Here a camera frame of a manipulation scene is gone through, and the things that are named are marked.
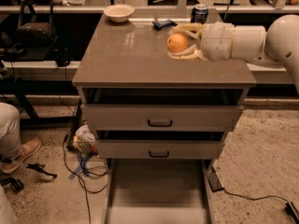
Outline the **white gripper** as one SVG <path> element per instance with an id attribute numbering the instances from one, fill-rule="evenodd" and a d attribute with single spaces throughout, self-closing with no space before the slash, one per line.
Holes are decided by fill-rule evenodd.
<path id="1" fill-rule="evenodd" d="M 207 25 L 201 23 L 183 23 L 173 27 L 169 34 L 183 33 L 190 38 L 200 41 L 200 48 L 192 45 L 182 52 L 168 52 L 168 56 L 175 60 L 205 60 L 223 61 L 231 55 L 233 31 L 231 23 L 214 22 Z"/>

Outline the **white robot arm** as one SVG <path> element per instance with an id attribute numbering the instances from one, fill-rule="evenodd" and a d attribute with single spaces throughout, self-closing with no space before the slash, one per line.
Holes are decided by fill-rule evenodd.
<path id="1" fill-rule="evenodd" d="M 299 16 L 284 15 L 268 28 L 213 23 L 183 23 L 169 32 L 168 55 L 177 60 L 241 60 L 284 67 L 299 90 Z"/>

